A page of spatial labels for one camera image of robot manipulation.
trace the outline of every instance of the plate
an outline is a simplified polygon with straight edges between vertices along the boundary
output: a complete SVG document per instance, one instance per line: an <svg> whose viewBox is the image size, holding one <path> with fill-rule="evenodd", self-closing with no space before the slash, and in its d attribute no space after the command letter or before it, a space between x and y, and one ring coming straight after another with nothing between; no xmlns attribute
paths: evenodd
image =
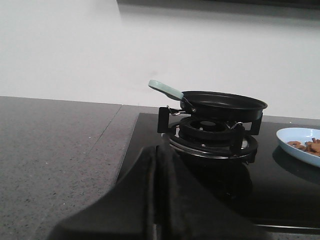
<svg viewBox="0 0 320 240"><path fill-rule="evenodd" d="M301 144L312 142L312 138L320 139L320 130L302 127L283 128L276 132L280 147L291 156L320 168L320 156L301 151L287 144L290 141L299 141Z"/></svg>

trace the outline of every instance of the light green handle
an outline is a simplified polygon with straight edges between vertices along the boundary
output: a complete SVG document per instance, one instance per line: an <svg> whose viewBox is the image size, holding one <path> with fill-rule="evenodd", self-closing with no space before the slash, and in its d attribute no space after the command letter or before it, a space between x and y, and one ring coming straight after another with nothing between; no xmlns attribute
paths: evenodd
<svg viewBox="0 0 320 240"><path fill-rule="evenodd" d="M180 101L184 97L184 94L181 91L156 80L150 80L148 86L154 90L159 91L160 93L167 95L173 100Z"/></svg>

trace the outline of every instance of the black frying pan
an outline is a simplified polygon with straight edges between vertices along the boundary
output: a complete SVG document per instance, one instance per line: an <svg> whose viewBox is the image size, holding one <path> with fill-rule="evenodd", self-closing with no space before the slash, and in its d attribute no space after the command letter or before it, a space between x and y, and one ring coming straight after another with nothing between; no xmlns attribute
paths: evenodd
<svg viewBox="0 0 320 240"><path fill-rule="evenodd" d="M253 122L262 116L268 105L260 100L222 92L184 91L180 92L161 82L151 80L149 87L180 100L182 111L194 116L214 118L243 123Z"/></svg>

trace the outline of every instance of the fried food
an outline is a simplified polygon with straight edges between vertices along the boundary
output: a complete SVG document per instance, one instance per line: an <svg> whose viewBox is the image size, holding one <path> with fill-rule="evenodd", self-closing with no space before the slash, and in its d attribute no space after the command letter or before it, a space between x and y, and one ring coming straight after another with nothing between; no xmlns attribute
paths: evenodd
<svg viewBox="0 0 320 240"><path fill-rule="evenodd" d="M288 141L287 144L306 153L320 157L320 139L313 137L311 140L312 141L306 141L305 145L299 141Z"/></svg>

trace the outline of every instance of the gray countertop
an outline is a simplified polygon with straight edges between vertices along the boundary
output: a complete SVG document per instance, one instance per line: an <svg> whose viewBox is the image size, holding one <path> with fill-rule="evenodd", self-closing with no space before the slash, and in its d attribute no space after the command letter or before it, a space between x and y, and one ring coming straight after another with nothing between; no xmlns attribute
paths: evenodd
<svg viewBox="0 0 320 240"><path fill-rule="evenodd" d="M59 220L102 197L115 183L139 113L157 112L156 107L0 96L0 239L43 240ZM320 125L301 118L263 120Z"/></svg>

